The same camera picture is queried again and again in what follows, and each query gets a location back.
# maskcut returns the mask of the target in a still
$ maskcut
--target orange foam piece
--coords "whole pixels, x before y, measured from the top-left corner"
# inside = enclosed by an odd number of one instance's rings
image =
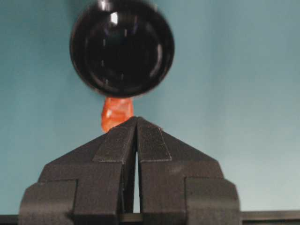
[[[127,121],[134,115],[132,98],[107,97],[102,111],[101,126],[104,132]]]

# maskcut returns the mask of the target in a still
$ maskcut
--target black ball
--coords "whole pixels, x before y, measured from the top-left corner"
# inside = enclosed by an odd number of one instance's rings
[[[156,87],[174,56],[172,32],[140,0],[98,0],[77,20],[70,42],[79,76],[106,96],[127,98]]]

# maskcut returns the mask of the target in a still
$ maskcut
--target gripper jaw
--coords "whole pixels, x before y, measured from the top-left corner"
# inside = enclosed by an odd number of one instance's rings
[[[240,224],[219,163],[138,117],[48,163],[25,191],[19,224],[117,225],[133,212],[136,153],[143,224]]]

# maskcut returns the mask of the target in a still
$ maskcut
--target glossy black ball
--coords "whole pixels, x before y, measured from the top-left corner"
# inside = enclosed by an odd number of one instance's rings
[[[71,58],[80,77],[107,96],[126,98],[156,87],[173,60],[172,32],[140,0],[99,0],[76,22]]]

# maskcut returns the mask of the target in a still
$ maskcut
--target black plastic part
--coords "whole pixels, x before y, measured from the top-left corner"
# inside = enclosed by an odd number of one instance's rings
[[[73,65],[95,91],[125,98],[156,87],[172,65],[174,40],[154,6],[142,0],[98,0],[77,20]]]
[[[137,117],[47,164],[24,194],[20,224],[119,224],[133,210],[136,152],[143,225],[240,224],[219,163]]]

